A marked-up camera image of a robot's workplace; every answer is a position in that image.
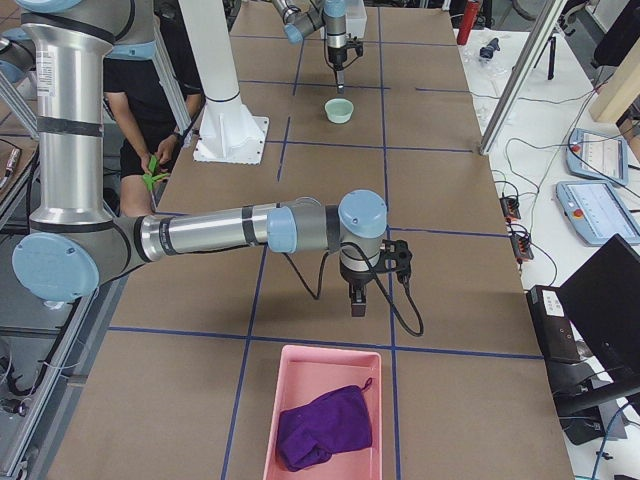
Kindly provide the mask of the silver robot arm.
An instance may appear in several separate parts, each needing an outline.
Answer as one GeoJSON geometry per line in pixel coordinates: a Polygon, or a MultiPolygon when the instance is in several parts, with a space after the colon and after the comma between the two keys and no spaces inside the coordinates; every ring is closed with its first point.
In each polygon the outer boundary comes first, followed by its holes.
{"type": "Polygon", "coordinates": [[[348,58],[346,3],[344,1],[310,1],[306,11],[290,1],[272,1],[283,22],[285,36],[291,44],[302,43],[312,33],[323,29],[325,61],[334,74],[336,90],[345,89],[344,70],[348,58]]]}
{"type": "Polygon", "coordinates": [[[25,1],[23,29],[35,45],[41,203],[14,249],[18,281],[35,296],[72,302],[167,256],[265,245],[280,253],[340,256],[351,312],[383,267],[387,208],[356,190],[338,205],[303,197],[203,215],[111,216],[103,205],[103,60],[149,59],[156,20],[149,1],[25,1]]]}

